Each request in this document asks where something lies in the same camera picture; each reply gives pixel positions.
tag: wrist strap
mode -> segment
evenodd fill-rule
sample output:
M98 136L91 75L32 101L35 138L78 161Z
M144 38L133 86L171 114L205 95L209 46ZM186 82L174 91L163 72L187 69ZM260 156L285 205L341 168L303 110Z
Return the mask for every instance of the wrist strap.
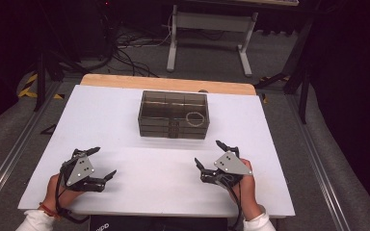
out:
M43 203L39 203L39 209L42 209L50 217L60 218L60 216L57 213L49 210L46 206L44 206Z

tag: white tabletop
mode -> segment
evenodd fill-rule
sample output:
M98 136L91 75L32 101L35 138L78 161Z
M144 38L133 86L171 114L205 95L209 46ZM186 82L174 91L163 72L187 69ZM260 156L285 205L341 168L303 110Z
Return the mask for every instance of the white tabletop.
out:
M138 113L143 90L76 86L18 209L36 209L48 179L75 148L101 147L90 156L102 178L117 170L103 192L87 192L69 208L102 215L235 217L223 188L202 183L194 158L210 169L224 152L219 140L238 146L251 161L256 198L271 216L294 208L258 96L208 93L210 125L205 140L144 138Z

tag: human hand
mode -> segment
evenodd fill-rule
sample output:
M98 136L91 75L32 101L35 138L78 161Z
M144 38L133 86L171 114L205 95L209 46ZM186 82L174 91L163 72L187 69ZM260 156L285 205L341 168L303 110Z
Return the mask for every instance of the human hand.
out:
M246 167L251 170L251 162L245 159L240 159ZM244 175L239 184L233 186L239 201L241 201L242 211L245 220L252 220L262 214L255 197L255 181L252 175Z
M47 192L46 197L42 201L43 204L47 209L50 211L57 213L56 210L56 185L59 180L59 174L53 175L50 177L49 183L47 184ZM73 200L83 194L84 192L75 192L66 190L65 187L62 185L59 187L59 203L62 208L66 208L68 205L73 202Z

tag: white sleeve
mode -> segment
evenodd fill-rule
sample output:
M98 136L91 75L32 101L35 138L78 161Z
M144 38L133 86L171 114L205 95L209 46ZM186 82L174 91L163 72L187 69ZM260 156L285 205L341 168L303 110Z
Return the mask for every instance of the white sleeve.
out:
M52 231L55 218L48 216L42 210L28 210L26 219L17 227L16 231Z
M275 227L270 222L269 215L263 206L260 205L260 209L263 212L259 217L252 220L243 220L244 231L275 231Z

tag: dark plastic bin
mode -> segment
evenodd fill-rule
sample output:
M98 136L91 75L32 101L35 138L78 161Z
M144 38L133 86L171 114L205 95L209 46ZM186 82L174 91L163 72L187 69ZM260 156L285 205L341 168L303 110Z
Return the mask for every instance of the dark plastic bin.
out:
M144 90L138 116L142 137L206 137L209 112L206 94Z

